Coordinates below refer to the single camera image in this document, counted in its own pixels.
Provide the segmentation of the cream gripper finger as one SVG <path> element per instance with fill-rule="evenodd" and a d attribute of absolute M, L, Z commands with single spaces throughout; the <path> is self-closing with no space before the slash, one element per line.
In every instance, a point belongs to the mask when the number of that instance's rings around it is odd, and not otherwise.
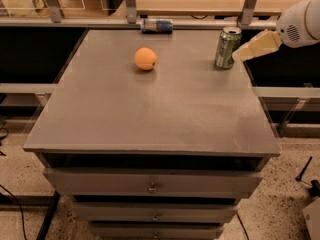
<path fill-rule="evenodd" d="M 245 30 L 240 46 L 233 52 L 236 61 L 247 61 L 274 53 L 282 45 L 282 39 L 275 30 Z"/>

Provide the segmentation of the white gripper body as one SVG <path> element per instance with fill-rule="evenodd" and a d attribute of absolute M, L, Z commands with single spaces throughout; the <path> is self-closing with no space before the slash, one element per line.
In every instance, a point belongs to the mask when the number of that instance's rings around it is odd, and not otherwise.
<path fill-rule="evenodd" d="M 320 0 L 303 0 L 285 10 L 276 23 L 284 45 L 299 48 L 320 42 Z"/>

